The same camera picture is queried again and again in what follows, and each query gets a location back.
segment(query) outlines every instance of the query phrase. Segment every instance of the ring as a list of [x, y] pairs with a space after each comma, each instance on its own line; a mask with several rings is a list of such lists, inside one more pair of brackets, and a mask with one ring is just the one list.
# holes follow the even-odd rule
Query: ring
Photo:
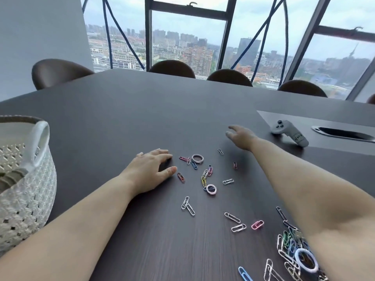
[[[202, 159], [200, 161], [198, 160], [195, 160], [194, 157], [201, 157]], [[204, 161], [204, 157], [202, 155], [199, 155], [199, 154], [194, 154], [193, 156], [191, 156], [191, 159], [196, 163], [196, 164], [201, 164], [203, 163]]]
[[211, 194], [211, 195], [215, 195], [216, 194], [216, 192], [217, 192], [217, 188], [216, 188], [216, 186], [214, 186], [213, 184], [209, 184], [209, 185], [207, 185], [207, 187], [205, 187], [205, 189], [206, 189], [206, 191], [207, 191], [207, 193], [208, 194]]
[[[305, 265], [303, 265], [301, 260], [300, 260], [300, 256], [299, 256], [300, 253], [306, 253], [309, 257], [311, 257], [311, 259], [314, 261], [315, 267], [314, 268], [308, 268]], [[319, 270], [319, 265], [318, 265], [318, 262], [315, 259], [315, 256], [310, 251], [308, 251], [304, 248], [299, 248], [299, 249], [296, 250], [296, 252], [294, 253], [294, 259], [296, 260], [297, 264], [302, 269], [306, 270], [309, 273], [316, 273]]]

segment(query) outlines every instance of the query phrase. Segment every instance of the basket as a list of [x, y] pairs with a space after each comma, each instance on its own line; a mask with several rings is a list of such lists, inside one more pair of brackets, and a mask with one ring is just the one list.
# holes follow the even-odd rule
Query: basket
[[28, 116], [0, 116], [0, 257], [49, 217], [56, 169], [48, 123]]

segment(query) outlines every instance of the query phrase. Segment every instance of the window pane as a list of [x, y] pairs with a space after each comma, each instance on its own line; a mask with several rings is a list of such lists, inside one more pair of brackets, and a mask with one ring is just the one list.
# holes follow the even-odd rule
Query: window pane
[[345, 29], [360, 26], [360, 31], [375, 32], [374, 11], [374, 0], [331, 0], [320, 24]]
[[152, 12], [152, 65], [180, 60], [189, 65], [197, 79], [216, 70], [225, 21]]
[[344, 100], [374, 56], [374, 43], [316, 34], [294, 79], [314, 83], [328, 97]]
[[226, 11], [228, 0], [154, 0], [165, 3], [172, 3], [177, 5], [189, 5], [190, 2], [195, 2], [192, 4], [194, 7], [205, 8], [218, 11]]
[[[144, 0], [108, 0], [108, 2], [130, 45], [142, 64], [146, 66]], [[84, 18], [94, 71], [110, 69], [102, 0], [88, 0]], [[113, 68], [142, 70], [108, 10], [107, 20], [112, 44]]]
[[[286, 75], [299, 46], [303, 34], [310, 22], [311, 16], [319, 0], [287, 0], [289, 16], [289, 51]], [[230, 68], [244, 48], [250, 42], [261, 25], [269, 16], [273, 0], [237, 0], [233, 22], [225, 51], [223, 68]], [[252, 78], [253, 70], [258, 60], [257, 54], [264, 30], [258, 36], [238, 65], [236, 70]], [[281, 5], [273, 15], [267, 33], [264, 50], [253, 85], [263, 88], [277, 89], [285, 54], [285, 17]]]

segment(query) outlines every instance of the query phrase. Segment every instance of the chair backrest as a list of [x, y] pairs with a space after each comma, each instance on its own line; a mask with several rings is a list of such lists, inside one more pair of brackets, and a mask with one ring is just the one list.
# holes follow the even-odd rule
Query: chair backrest
[[370, 103], [370, 104], [375, 104], [375, 94], [373, 94], [372, 96], [370, 96], [366, 103]]
[[290, 80], [282, 84], [279, 91], [293, 92], [303, 95], [314, 95], [316, 97], [327, 97], [326, 93], [319, 88], [316, 84], [303, 81], [303, 80]]
[[193, 69], [178, 60], [163, 60], [150, 68], [151, 73], [180, 76], [195, 79]]
[[250, 86], [250, 80], [242, 73], [232, 69], [220, 69], [213, 72], [207, 78], [207, 81], [221, 82], [227, 84], [239, 84], [241, 86]]
[[62, 59], [41, 60], [36, 62], [31, 70], [31, 77], [37, 90], [92, 74], [94, 74], [94, 71]]

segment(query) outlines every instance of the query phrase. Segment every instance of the basket handle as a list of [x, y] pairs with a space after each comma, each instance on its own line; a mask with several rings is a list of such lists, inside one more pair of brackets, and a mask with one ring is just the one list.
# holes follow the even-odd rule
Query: basket handle
[[31, 172], [36, 167], [39, 167], [45, 152], [47, 151], [49, 142], [49, 125], [46, 121], [37, 122], [31, 132], [27, 135], [25, 141], [25, 150], [22, 156], [22, 162], [19, 168], [24, 168]]

